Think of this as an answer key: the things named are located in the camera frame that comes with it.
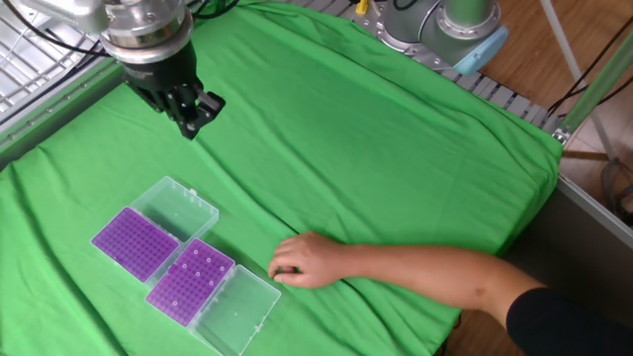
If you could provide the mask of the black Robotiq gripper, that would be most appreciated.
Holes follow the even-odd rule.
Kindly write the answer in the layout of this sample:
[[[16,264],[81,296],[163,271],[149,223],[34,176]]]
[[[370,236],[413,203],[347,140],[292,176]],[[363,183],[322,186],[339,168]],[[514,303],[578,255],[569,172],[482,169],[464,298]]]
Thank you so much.
[[[191,42],[174,55],[154,63],[123,64],[124,79],[130,88],[151,108],[166,113],[188,139],[193,139],[203,126],[211,123],[226,104],[212,92],[201,90],[197,94],[196,66]]]

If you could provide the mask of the person's right hand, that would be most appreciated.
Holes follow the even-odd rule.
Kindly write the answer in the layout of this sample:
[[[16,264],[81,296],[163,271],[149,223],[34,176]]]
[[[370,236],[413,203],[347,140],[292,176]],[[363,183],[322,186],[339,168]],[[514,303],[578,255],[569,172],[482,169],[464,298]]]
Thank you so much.
[[[345,278],[350,246],[315,232],[283,240],[275,249],[268,276],[277,283],[318,289]]]

